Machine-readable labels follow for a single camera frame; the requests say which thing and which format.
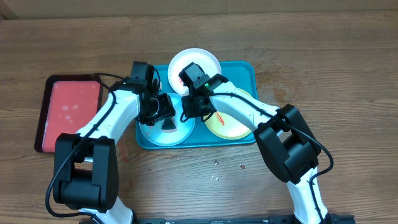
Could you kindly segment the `green and orange sponge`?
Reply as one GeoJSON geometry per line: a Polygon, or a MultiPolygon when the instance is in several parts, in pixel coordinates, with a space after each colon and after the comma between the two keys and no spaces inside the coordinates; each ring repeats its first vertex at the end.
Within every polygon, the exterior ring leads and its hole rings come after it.
{"type": "Polygon", "coordinates": [[[166,133],[172,133],[177,130],[173,117],[169,117],[164,120],[161,130],[166,133]]]}

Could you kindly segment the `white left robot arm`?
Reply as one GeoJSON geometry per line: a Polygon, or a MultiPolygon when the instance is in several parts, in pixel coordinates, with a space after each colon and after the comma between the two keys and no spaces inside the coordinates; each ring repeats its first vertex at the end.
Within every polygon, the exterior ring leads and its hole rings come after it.
{"type": "Polygon", "coordinates": [[[134,212],[119,198],[116,145],[132,120],[153,126],[176,114],[160,75],[135,61],[131,75],[108,88],[106,103],[75,134],[55,142],[53,177],[45,207],[57,218],[88,216],[92,223],[135,223],[134,212]]]}

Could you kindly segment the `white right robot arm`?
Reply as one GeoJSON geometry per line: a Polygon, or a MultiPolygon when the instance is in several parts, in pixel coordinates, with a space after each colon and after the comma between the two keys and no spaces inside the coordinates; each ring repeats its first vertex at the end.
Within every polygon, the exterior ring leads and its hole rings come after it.
{"type": "Polygon", "coordinates": [[[317,183],[321,174],[318,155],[325,148],[296,107],[263,103],[220,74],[210,77],[193,62],[179,77],[188,87],[188,95],[182,98],[182,121],[221,112],[245,125],[252,131],[268,169],[287,184],[295,219],[300,223],[326,222],[328,210],[317,183]]]}

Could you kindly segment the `light blue plate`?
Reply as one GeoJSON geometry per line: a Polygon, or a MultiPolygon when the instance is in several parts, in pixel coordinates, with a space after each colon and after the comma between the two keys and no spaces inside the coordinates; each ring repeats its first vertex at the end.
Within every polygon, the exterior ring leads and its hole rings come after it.
{"type": "Polygon", "coordinates": [[[144,138],[156,146],[169,147],[180,144],[189,137],[195,126],[194,118],[190,118],[184,123],[181,122],[180,116],[183,112],[181,102],[182,97],[177,93],[168,93],[168,95],[171,97],[172,104],[176,112],[176,115],[172,117],[175,121],[177,130],[172,133],[163,132],[161,127],[164,120],[155,123],[154,126],[144,124],[139,125],[144,138]]]}

